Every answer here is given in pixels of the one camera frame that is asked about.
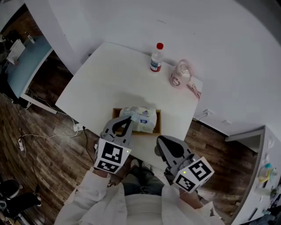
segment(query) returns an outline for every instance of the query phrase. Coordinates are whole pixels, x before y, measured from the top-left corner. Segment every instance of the wooden tray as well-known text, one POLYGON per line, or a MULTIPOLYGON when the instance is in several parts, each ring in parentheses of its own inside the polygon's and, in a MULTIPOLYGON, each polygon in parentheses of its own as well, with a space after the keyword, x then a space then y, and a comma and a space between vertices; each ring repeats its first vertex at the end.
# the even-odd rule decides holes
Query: wooden tray
MULTIPOLYGON (((120 108, 114 108, 113 113, 112 113, 112 118, 119 117, 120 115, 120 108)), ((156 115, 157 115, 157 121, 156 121, 156 126, 154 127, 153 133, 145 133, 145 132, 140 132, 140 131, 133 131, 132 135, 147 135, 147 136, 159 136, 161 135, 161 110, 156 110, 156 115)), ((123 127, 119 128, 117 130, 117 134, 121 134, 123 131, 123 127)))

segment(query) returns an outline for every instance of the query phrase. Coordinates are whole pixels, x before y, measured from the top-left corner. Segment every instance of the electrical outlet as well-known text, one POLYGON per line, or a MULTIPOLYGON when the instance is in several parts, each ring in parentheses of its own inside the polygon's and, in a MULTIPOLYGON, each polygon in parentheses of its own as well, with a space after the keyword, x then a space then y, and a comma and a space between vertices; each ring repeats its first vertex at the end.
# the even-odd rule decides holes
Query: electrical outlet
POLYGON ((80 123, 74 124, 74 125, 73 125, 73 130, 74 130, 75 132, 82 131, 82 130, 83 130, 83 125, 80 124, 80 123))
POLYGON ((209 115, 214 114, 214 112, 213 112, 213 111, 211 111, 210 109, 206 109, 206 110, 204 110, 204 111, 203 111, 203 113, 208 113, 209 115))

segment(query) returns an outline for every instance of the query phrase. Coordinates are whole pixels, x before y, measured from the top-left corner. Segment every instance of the hand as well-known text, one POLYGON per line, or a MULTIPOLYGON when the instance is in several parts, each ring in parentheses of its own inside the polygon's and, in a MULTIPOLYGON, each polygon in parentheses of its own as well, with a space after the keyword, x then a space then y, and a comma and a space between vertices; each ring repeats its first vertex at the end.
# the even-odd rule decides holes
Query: hand
POLYGON ((196 192, 189 194, 180 188, 180 199, 182 199, 185 203, 187 203, 194 209, 200 209, 203 207, 203 204, 200 202, 196 192))
POLYGON ((96 169, 96 168, 94 168, 93 173, 102 177, 102 178, 107 178, 107 175, 108 175, 108 172, 105 172, 105 171, 102 171, 102 170, 99 170, 99 169, 96 169))

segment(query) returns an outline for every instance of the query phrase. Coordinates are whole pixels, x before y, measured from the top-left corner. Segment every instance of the jeans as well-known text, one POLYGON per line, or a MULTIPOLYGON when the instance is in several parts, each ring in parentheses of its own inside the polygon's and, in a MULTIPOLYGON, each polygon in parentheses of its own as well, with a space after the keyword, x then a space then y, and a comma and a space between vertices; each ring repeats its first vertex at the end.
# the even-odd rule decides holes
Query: jeans
POLYGON ((153 172, 146 168, 133 166, 121 181, 125 196, 133 194, 149 194, 161 196, 164 184, 153 172))

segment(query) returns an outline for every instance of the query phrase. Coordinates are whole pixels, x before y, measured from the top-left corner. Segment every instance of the white wall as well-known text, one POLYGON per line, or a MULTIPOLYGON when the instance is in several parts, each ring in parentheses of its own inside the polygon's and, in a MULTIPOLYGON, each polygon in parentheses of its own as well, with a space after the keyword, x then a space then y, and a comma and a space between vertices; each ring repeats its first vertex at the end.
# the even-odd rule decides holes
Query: white wall
POLYGON ((0 4, 0 31, 23 4, 23 0, 12 0, 0 4))
MULTIPOLYGON (((203 80, 195 116, 210 109, 215 115, 202 121, 223 133, 266 124, 281 139, 280 44, 234 0, 80 0, 76 10, 76 4, 49 1, 80 61, 88 53, 87 45, 93 50, 103 41, 147 54, 163 42, 166 62, 186 58, 203 80), (64 6, 77 19, 72 20, 64 6), (86 37, 74 37, 76 30, 87 29, 86 37), (232 124, 224 126, 225 119, 232 124)), ((270 15, 261 1, 248 2, 256 4, 264 17, 270 15)), ((279 25, 276 20, 273 26, 280 30, 279 25)))
POLYGON ((58 57, 72 74, 81 67, 79 55, 73 50, 46 0, 25 0, 36 24, 58 57))
POLYGON ((281 44, 281 6, 277 0, 235 0, 252 13, 281 44))
POLYGON ((80 1, 49 0, 53 13, 69 44, 77 54, 81 63, 88 59, 94 51, 92 37, 86 23, 80 1))

